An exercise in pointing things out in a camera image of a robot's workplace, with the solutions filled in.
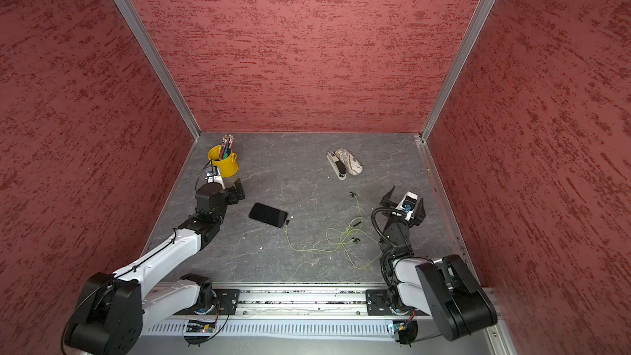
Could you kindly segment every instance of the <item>yellow bucket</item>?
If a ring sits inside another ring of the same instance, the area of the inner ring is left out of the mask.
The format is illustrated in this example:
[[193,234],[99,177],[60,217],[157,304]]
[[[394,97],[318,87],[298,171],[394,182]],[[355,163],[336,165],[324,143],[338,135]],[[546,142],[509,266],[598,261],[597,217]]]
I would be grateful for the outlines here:
[[208,159],[222,172],[222,177],[232,177],[237,174],[239,164],[237,163],[237,154],[230,153],[226,159],[219,160],[219,151],[222,146],[213,147],[208,151]]

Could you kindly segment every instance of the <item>smartphone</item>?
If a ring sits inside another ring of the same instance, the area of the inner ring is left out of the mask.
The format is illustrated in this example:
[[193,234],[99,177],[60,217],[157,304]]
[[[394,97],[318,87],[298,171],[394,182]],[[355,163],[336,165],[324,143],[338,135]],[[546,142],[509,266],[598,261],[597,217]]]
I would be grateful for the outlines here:
[[280,211],[261,203],[254,204],[248,217],[276,227],[283,227],[285,221],[287,221],[287,213],[285,211]]

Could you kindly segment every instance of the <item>aluminum frame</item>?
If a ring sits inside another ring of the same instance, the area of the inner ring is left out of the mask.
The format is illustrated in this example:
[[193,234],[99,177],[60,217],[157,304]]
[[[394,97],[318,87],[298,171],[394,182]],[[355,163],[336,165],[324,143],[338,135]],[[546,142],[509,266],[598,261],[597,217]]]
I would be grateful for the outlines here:
[[[186,332],[188,319],[165,319],[147,329],[143,336],[212,336],[215,332]],[[206,320],[196,317],[192,320]],[[280,339],[334,339],[334,340],[361,340],[383,341],[392,343],[394,335],[390,333],[388,320],[356,320],[356,319],[235,319],[226,321],[225,317],[219,317],[217,325],[222,328],[222,337],[276,337]],[[435,327],[428,323],[422,323],[419,328],[426,328],[430,332]]]
[[473,45],[479,36],[479,32],[482,30],[494,3],[495,0],[479,0],[476,9],[473,12],[473,16],[471,17],[471,21],[469,21],[469,27],[467,27],[464,37],[462,37],[462,42],[456,52],[454,61],[452,62],[451,67],[449,67],[449,71],[445,77],[445,82],[442,84],[440,91],[438,91],[436,102],[432,106],[432,110],[427,116],[423,129],[421,130],[421,138],[423,140],[427,140],[427,138],[429,138],[429,135],[440,116],[440,112],[447,102],[447,98],[449,97],[449,94],[451,93],[451,90],[462,71],[462,67],[464,67],[464,63],[469,57],[469,53],[471,52],[471,49],[473,48]]
[[[161,282],[160,291],[173,285]],[[239,289],[235,319],[260,320],[391,320],[392,315],[368,315],[367,289],[386,289],[385,284],[356,283],[261,283],[220,282],[213,284],[216,292]],[[493,306],[497,307],[493,288],[484,288]],[[199,318],[198,315],[173,315],[170,320]],[[418,321],[433,321],[430,315],[417,315]]]
[[147,33],[147,29],[145,28],[143,21],[140,20],[138,12],[134,9],[134,5],[131,4],[131,0],[114,0],[114,2],[121,11],[125,21],[127,21],[127,24],[134,33],[134,36],[136,36],[138,44],[140,44],[140,47],[142,47],[145,52],[147,59],[149,59],[149,62],[153,66],[153,69],[162,82],[162,85],[164,85],[164,88],[169,93],[173,104],[182,116],[184,122],[186,122],[186,126],[191,131],[193,138],[197,140],[201,134],[201,129],[195,121],[195,117],[193,117],[193,113],[191,113],[191,109],[186,104],[184,97],[182,97],[180,89],[177,87],[173,77],[171,77],[167,65],[162,60],[160,52],[158,52],[158,48],[156,48],[153,40],[149,36],[149,33]]
[[[415,140],[418,152],[421,155],[423,169],[425,170],[425,174],[430,181],[430,185],[434,193],[438,213],[440,214],[440,218],[447,234],[447,240],[451,245],[452,251],[460,255],[462,260],[467,264],[467,267],[469,267],[473,276],[479,282],[478,275],[473,263],[471,262],[471,257],[469,256],[469,251],[462,239],[462,234],[460,233],[460,228],[458,227],[458,223],[456,221],[456,216],[454,216],[454,211],[451,209],[449,198],[445,193],[445,187],[443,187],[440,176],[438,175],[438,169],[436,168],[436,163],[433,160],[429,145],[427,144],[427,139],[422,138],[421,135],[416,135]],[[486,328],[486,338],[489,346],[495,355],[517,355],[517,350],[512,343],[508,327],[506,326],[506,322],[503,320],[503,313],[495,300],[495,296],[489,297],[489,299],[491,299],[491,302],[497,311],[498,317],[498,322],[495,326]]]

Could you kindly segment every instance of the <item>red textured wall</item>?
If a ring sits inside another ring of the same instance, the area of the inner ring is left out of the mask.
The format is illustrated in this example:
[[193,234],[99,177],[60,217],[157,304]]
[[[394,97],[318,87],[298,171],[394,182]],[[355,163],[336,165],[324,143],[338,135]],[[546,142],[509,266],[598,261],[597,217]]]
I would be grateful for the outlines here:
[[132,0],[204,131],[420,131],[478,0]]
[[631,0],[497,0],[430,136],[520,355],[631,353]]
[[192,137],[112,0],[0,0],[0,353],[59,354],[138,257]]

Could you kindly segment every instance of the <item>gray marble floor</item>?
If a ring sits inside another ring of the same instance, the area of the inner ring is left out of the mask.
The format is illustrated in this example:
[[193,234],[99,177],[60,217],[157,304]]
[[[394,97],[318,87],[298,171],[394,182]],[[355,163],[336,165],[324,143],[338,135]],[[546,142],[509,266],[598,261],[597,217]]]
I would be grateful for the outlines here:
[[[167,208],[149,240],[152,249],[181,224],[195,207],[194,184],[208,161],[211,147],[221,144],[223,134],[205,133],[194,147]],[[414,252],[422,256],[445,256],[450,247],[438,217],[433,195],[424,176],[414,138],[410,134],[350,133],[234,133],[233,150],[239,172],[225,179],[231,186],[241,178],[245,200],[228,206],[217,237],[201,252],[187,259],[165,280],[177,280],[185,273],[197,273],[215,282],[380,282],[379,261],[364,269],[354,268],[346,253],[292,250],[285,229],[248,218],[256,202],[287,211],[288,236],[296,249],[333,249],[325,237],[328,227],[344,230],[361,213],[362,225],[377,239],[370,213],[382,196],[396,185],[394,200],[406,191],[425,200],[427,218],[411,229]],[[346,147],[363,165],[363,173],[335,178],[326,151]],[[329,233],[330,238],[337,238]],[[379,247],[363,234],[348,249],[354,263],[364,266],[379,255]]]

